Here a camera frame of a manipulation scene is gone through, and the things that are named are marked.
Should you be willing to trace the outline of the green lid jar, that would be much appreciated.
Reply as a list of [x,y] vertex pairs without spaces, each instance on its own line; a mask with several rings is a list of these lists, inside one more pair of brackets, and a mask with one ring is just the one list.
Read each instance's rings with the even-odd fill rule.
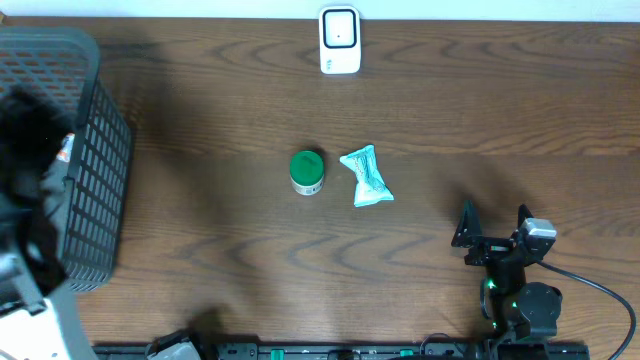
[[314,151],[297,152],[290,161],[289,174],[292,187],[298,194],[315,195],[324,185],[324,161]]

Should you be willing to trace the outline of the light teal snack packet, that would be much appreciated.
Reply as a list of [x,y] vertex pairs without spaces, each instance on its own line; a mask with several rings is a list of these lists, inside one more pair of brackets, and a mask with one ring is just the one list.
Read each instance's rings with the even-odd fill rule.
[[355,207],[370,206],[381,201],[394,200],[394,195],[386,186],[378,169],[375,146],[373,144],[343,155],[339,161],[355,174]]

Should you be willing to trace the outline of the orange snack packet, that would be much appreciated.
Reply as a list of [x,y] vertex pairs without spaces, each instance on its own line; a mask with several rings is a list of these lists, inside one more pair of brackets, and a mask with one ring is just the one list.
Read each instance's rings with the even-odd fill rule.
[[67,134],[61,143],[61,148],[56,155],[58,161],[69,163],[71,160],[71,154],[74,146],[75,134]]

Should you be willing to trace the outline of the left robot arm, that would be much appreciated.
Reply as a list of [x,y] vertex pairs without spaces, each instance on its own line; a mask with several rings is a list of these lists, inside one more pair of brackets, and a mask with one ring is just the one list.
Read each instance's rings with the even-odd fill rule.
[[1,98],[1,356],[93,359],[43,181],[64,138],[68,114],[22,86]]

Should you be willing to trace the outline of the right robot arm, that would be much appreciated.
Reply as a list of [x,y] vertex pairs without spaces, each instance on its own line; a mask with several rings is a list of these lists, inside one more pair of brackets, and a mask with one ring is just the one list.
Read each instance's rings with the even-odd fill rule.
[[557,334],[562,293],[550,285],[529,282],[525,268],[543,260],[556,236],[552,223],[534,217],[524,204],[518,208],[517,227],[510,236],[486,236],[473,203],[464,203],[451,245],[468,251],[467,265],[486,270],[480,303],[494,328],[491,337],[467,347],[466,358],[549,357],[546,341]]

